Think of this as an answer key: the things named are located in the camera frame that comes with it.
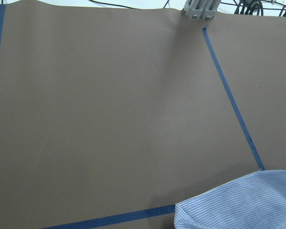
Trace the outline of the aluminium frame post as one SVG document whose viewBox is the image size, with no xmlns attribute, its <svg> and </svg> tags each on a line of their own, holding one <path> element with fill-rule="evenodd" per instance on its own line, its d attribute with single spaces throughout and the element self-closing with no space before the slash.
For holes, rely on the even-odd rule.
<svg viewBox="0 0 286 229">
<path fill-rule="evenodd" d="M 182 12 L 189 19 L 212 20 L 221 0 L 187 0 Z"/>
</svg>

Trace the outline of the light blue striped shirt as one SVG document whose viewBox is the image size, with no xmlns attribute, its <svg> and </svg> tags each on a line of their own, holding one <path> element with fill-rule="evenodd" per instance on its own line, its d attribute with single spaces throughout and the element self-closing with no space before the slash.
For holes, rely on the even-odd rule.
<svg viewBox="0 0 286 229">
<path fill-rule="evenodd" d="M 286 170 L 258 171 L 175 205 L 177 229 L 286 229 Z"/>
</svg>

